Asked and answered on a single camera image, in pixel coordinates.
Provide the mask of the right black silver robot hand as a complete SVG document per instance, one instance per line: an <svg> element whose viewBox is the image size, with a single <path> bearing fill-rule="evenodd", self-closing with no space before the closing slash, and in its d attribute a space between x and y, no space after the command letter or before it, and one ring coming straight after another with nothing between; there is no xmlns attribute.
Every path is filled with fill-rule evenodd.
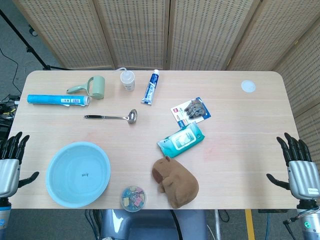
<svg viewBox="0 0 320 240"><path fill-rule="evenodd" d="M277 137L288 174L288 181L276 179L270 173L268 180L274 185L288 190L298 200L315 201L320 197L320 173L317 165L312 161L311 152L307 144L284 133L286 140Z"/></svg>

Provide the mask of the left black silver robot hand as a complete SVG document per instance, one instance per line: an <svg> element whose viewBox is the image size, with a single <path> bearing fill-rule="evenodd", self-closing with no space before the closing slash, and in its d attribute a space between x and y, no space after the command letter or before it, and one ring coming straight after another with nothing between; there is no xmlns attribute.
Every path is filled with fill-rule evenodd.
<svg viewBox="0 0 320 240"><path fill-rule="evenodd" d="M30 177L20 179L25 147L30 138L29 135L22 135L20 131L0 142L0 203L2 205L6 204L19 188L32 183L40 174L36 171Z"/></svg>

